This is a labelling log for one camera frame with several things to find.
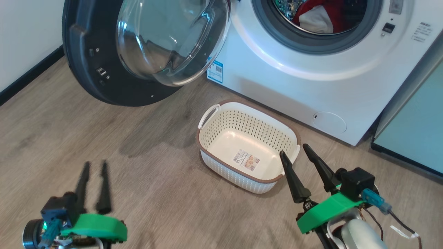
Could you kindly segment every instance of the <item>basket handle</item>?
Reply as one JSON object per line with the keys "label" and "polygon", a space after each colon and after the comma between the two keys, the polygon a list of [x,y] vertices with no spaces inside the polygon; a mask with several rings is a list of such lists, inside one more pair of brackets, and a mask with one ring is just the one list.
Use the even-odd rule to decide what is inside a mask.
{"label": "basket handle", "polygon": [[[198,123],[198,129],[199,130],[203,129],[205,127],[205,125],[208,123],[208,121],[211,120],[214,117],[214,115],[217,113],[217,111],[219,109],[220,109],[220,105],[219,104],[216,104],[216,105],[213,105],[213,106],[209,107],[209,109],[206,110],[205,114],[203,114],[202,119],[200,119],[200,122]],[[212,111],[214,111],[212,113],[212,115],[209,118],[207,118],[209,113],[211,113]]]}

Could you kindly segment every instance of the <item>perforated basket wall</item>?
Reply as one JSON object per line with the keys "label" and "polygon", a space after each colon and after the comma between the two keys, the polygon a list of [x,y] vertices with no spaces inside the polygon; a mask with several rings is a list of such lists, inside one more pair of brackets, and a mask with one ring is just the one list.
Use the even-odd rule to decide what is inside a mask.
{"label": "perforated basket wall", "polygon": [[266,121],[256,118],[250,114],[238,110],[224,111],[214,121],[207,125],[207,129],[201,136],[201,143],[204,148],[209,148],[220,132],[227,128],[250,135],[256,140],[267,144],[278,153],[292,151],[297,146],[297,141],[293,141],[284,132],[266,123]]}
{"label": "perforated basket wall", "polygon": [[208,149],[223,131],[235,130],[247,135],[256,143],[266,145],[277,155],[284,150],[294,163],[300,150],[299,135],[294,128],[290,128],[279,119],[279,116],[248,103],[224,101],[209,108],[200,121],[197,132],[197,144],[203,161],[213,171],[239,187],[256,194],[268,192],[283,177],[283,168],[273,179],[257,179],[233,168],[228,162],[211,154]]}

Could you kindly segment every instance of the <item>label sticker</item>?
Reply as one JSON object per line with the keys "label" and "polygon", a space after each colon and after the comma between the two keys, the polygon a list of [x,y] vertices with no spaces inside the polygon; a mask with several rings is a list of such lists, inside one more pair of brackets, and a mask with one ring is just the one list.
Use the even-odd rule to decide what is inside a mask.
{"label": "label sticker", "polygon": [[431,32],[432,28],[430,24],[420,23],[420,25],[414,31],[414,34],[411,36],[411,39],[420,43],[424,43]]}
{"label": "label sticker", "polygon": [[239,152],[234,157],[234,162],[251,171],[254,171],[254,169],[257,167],[257,164],[260,162],[260,159],[247,153],[244,150],[239,150]]}
{"label": "label sticker", "polygon": [[214,61],[208,68],[206,77],[212,81],[223,84],[223,63]]}

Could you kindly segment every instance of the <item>button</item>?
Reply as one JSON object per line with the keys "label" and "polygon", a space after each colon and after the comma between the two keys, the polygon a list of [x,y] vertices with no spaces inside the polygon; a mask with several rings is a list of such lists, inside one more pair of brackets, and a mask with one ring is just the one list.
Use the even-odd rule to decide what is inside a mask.
{"label": "button", "polygon": [[106,71],[105,71],[103,68],[99,68],[99,69],[97,69],[97,72],[98,72],[98,74],[101,75],[101,76],[103,76],[103,75],[106,74]]}
{"label": "button", "polygon": [[385,26],[383,27],[383,31],[391,34],[392,31],[394,31],[394,28],[395,28],[394,24],[386,23]]}

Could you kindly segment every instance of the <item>clothes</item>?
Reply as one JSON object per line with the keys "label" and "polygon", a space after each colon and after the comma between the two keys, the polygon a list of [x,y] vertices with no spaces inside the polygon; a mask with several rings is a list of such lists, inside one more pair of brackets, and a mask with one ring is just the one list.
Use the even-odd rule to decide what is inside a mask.
{"label": "clothes", "polygon": [[343,0],[308,0],[297,9],[292,22],[303,29],[320,34],[346,30]]}

